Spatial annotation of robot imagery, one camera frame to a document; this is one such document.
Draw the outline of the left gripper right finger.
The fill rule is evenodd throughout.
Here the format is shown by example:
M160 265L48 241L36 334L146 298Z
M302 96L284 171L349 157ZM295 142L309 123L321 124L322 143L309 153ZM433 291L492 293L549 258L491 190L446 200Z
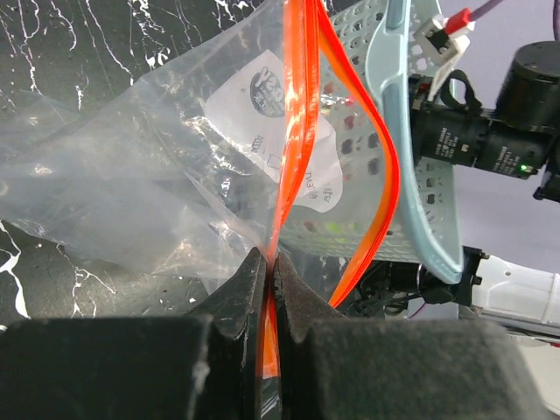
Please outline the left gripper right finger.
M273 296L285 419L547 416L521 353L494 323L347 318L285 255Z

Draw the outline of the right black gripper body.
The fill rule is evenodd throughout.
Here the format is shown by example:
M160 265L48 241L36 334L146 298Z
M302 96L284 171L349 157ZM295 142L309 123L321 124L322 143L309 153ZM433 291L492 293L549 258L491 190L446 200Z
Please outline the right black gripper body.
M474 166L486 141L490 119L463 72L453 72L428 100L432 78L409 77L409 119L414 161L431 158Z

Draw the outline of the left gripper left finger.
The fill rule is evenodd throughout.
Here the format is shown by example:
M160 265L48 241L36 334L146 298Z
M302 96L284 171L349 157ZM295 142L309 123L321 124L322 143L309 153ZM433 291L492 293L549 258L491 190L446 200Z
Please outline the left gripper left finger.
M46 318L1 336L4 419L257 419L267 263L186 315Z

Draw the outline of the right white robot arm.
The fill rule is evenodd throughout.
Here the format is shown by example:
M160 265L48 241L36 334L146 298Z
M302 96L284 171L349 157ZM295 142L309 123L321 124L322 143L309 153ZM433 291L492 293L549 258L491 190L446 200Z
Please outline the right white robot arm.
M428 96L434 78L412 74L407 92L414 162L428 158L526 180L542 174L536 200L559 201L559 43L538 41L519 48L493 109L484 109L466 74L454 70ZM511 333L559 344L559 276L484 253L462 250L457 284L446 285L421 263L393 263L398 291L428 304L455 303L491 319Z

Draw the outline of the light blue plastic basket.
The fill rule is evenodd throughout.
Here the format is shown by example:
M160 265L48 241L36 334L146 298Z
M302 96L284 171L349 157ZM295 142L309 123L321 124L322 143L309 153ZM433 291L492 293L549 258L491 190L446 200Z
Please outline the light blue plastic basket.
M401 169L398 208L376 258L420 263L442 282L457 284L464 259L453 169L414 151L409 109L408 78L436 72L413 35L440 14L440 6L436 1L331 1L327 12L388 126ZM367 114L327 62L321 65L321 87L322 112L336 132L342 194L323 213L295 205L280 239L311 254L350 258L382 196L382 147Z

